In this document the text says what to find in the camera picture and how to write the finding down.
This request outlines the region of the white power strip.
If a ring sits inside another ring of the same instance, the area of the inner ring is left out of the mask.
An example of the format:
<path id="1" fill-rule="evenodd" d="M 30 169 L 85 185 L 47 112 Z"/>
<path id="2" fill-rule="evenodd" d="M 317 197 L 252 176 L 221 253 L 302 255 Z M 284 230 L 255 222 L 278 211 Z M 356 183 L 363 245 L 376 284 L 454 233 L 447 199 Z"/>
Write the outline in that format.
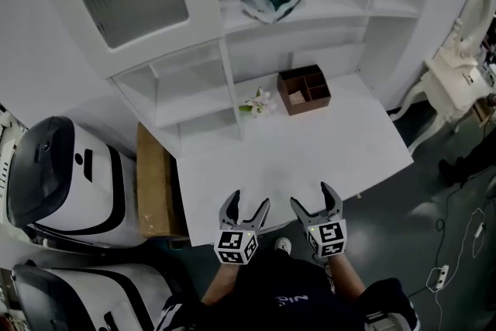
<path id="1" fill-rule="evenodd" d="M 449 268 L 450 266 L 448 264 L 444 264 L 441 267 L 437 267 L 436 270 L 438 271 L 438 277 L 436 284 L 434 286 L 434 290 L 438 291 L 444 288 L 448 273 L 449 273 Z"/>

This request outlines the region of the person's dark shirt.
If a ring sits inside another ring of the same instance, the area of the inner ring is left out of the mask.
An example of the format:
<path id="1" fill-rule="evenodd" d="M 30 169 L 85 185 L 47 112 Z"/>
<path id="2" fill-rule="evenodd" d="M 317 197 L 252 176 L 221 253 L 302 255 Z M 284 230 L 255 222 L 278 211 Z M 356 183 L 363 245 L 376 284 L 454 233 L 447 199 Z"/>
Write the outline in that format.
<path id="1" fill-rule="evenodd" d="M 388 278 L 349 301 L 336 294 L 324 269 L 279 250 L 240 265 L 231 294 L 207 306 L 201 299 L 167 300 L 155 331 L 419 331 L 419 318 Z"/>

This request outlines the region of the person's left forearm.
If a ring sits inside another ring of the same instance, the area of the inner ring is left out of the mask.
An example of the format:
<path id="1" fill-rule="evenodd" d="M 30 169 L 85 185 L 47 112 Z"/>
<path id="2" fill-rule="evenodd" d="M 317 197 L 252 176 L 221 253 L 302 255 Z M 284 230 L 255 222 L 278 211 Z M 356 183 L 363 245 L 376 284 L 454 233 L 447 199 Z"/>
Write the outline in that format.
<path id="1" fill-rule="evenodd" d="M 237 275 L 241 266 L 238 264 L 222 264 L 201 298 L 204 305 L 211 306 L 233 292 Z"/>

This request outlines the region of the small white flower bouquet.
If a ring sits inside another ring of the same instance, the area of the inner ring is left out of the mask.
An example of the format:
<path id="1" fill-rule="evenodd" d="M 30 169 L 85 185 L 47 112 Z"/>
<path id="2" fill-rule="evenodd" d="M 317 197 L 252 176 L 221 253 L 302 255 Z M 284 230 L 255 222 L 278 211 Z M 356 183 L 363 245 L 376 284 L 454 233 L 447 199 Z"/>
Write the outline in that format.
<path id="1" fill-rule="evenodd" d="M 266 116 L 277 108 L 275 99 L 271 97 L 269 91 L 264 91 L 261 87 L 257 89 L 256 94 L 246 100 L 238 107 L 241 113 L 249 113 L 252 116 Z"/>

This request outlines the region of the cream vanity table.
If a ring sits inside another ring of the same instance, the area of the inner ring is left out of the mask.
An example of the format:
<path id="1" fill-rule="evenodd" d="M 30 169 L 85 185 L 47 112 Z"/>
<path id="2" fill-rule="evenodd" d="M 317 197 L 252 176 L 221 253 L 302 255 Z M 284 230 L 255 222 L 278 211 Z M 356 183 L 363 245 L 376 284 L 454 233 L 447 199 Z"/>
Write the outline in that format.
<path id="1" fill-rule="evenodd" d="M 433 59 L 426 60 L 425 65 L 427 71 L 409 90 L 400 110 L 391 115 L 392 121 L 399 120 L 413 104 L 415 97 L 421 93 L 425 94 L 429 104 L 436 111 L 430 126 L 409 145 L 410 154 L 445 125 L 455 128 L 477 100 L 494 93 L 475 66 L 452 68 Z"/>

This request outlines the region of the brown wooden organizer box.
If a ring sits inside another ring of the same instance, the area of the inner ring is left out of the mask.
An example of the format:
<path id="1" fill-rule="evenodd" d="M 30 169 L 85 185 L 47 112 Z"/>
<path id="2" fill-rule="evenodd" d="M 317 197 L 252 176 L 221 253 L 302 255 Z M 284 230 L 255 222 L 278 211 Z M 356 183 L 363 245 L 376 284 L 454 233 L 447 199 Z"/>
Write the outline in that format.
<path id="1" fill-rule="evenodd" d="M 317 64 L 279 72 L 277 89 L 290 116 L 325 108 L 332 97 Z"/>

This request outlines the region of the person's right forearm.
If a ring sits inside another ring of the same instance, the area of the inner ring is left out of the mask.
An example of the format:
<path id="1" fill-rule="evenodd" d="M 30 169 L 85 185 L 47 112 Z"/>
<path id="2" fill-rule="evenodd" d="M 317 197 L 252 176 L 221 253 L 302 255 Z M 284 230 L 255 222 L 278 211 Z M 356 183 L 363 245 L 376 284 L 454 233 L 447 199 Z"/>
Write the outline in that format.
<path id="1" fill-rule="evenodd" d="M 328 263 L 337 295 L 354 301 L 365 292 L 365 284 L 345 254 L 329 257 Z"/>

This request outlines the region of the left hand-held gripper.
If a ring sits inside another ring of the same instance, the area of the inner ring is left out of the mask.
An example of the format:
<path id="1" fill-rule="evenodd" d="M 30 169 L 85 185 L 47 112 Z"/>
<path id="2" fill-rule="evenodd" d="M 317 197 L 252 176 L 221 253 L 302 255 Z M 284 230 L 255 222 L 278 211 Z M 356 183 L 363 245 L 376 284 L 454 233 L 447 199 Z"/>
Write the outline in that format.
<path id="1" fill-rule="evenodd" d="M 265 198 L 250 219 L 237 224 L 239 200 L 240 190 L 236 190 L 219 210 L 219 231 L 214 251 L 221 264 L 246 265 L 253 259 L 259 248 L 258 234 L 270 210 L 270 199 Z"/>

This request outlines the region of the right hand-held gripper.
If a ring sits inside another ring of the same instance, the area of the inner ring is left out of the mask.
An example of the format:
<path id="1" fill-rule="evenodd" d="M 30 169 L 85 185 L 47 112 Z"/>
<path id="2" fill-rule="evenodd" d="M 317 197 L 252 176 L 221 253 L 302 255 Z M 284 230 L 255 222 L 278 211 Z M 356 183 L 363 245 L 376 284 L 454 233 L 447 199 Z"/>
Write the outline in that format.
<path id="1" fill-rule="evenodd" d="M 290 197 L 291 208 L 303 226 L 306 241 L 317 257 L 331 257 L 346 249 L 347 228 L 343 218 L 343 200 L 327 183 L 321 182 L 327 213 L 310 214 L 294 197 Z"/>

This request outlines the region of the white desk with hutch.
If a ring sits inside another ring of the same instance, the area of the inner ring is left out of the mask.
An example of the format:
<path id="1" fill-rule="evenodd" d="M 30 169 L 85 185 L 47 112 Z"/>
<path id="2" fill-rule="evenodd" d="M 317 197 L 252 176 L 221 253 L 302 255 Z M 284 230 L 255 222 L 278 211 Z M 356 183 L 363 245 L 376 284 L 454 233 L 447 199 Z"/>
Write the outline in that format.
<path id="1" fill-rule="evenodd" d="M 181 156 L 180 128 L 227 112 L 236 119 L 236 83 L 290 67 L 300 50 L 350 44 L 361 55 L 372 25 L 413 26 L 424 0 L 301 0 L 284 19 L 265 24 L 239 0 L 219 0 L 223 34 L 102 78 L 124 106 L 173 155 Z"/>

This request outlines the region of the cream oval vanity mirror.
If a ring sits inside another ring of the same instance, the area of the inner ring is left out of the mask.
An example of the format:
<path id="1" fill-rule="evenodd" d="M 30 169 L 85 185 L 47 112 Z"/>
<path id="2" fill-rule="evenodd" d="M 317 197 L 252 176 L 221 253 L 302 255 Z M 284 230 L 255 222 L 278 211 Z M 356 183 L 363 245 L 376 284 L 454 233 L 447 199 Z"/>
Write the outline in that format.
<path id="1" fill-rule="evenodd" d="M 452 51 L 456 58 L 474 57 L 491 24 L 492 0 L 466 0 L 452 28 Z"/>

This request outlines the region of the brown cardboard box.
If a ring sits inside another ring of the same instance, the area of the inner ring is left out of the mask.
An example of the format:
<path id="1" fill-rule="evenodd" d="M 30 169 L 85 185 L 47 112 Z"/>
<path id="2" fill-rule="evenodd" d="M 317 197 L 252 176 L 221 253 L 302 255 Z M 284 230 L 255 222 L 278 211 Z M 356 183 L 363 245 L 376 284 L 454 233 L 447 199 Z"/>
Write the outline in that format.
<path id="1" fill-rule="evenodd" d="M 136 186 L 139 229 L 145 238 L 189 237 L 177 161 L 143 125 L 137 126 Z"/>

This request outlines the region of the white black robot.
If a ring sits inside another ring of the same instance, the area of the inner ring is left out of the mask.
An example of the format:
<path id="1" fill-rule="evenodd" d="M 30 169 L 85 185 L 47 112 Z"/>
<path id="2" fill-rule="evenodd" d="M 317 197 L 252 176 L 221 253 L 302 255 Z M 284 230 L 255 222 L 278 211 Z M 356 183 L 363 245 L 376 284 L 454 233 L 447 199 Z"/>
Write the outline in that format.
<path id="1" fill-rule="evenodd" d="M 145 242 L 136 162 L 64 116 L 38 122 L 15 146 L 5 214 L 46 238 L 105 249 Z"/>
<path id="2" fill-rule="evenodd" d="M 181 293 L 168 272 L 149 264 L 18 264 L 12 280 L 32 331 L 154 331 L 166 301 Z"/>

